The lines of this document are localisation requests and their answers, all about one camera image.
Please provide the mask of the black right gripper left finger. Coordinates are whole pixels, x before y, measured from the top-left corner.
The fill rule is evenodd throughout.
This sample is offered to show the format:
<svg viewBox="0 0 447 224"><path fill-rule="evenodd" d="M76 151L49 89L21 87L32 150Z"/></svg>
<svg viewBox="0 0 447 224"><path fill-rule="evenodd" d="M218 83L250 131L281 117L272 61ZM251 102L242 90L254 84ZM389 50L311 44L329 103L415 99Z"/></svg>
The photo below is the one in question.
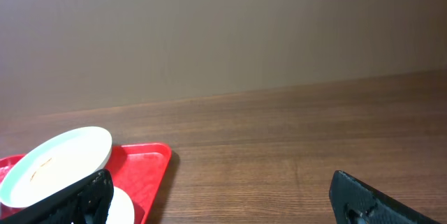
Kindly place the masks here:
<svg viewBox="0 0 447 224"><path fill-rule="evenodd" d="M1 224L105 224L114 195L107 169L1 220Z"/></svg>

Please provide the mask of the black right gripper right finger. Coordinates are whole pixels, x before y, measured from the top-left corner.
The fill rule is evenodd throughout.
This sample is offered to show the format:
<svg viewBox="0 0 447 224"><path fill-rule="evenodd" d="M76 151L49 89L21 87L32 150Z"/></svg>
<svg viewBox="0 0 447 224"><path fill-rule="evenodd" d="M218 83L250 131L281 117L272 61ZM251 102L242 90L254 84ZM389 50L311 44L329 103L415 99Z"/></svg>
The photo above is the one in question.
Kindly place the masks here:
<svg viewBox="0 0 447 224"><path fill-rule="evenodd" d="M337 224L439 224L341 170L329 198Z"/></svg>

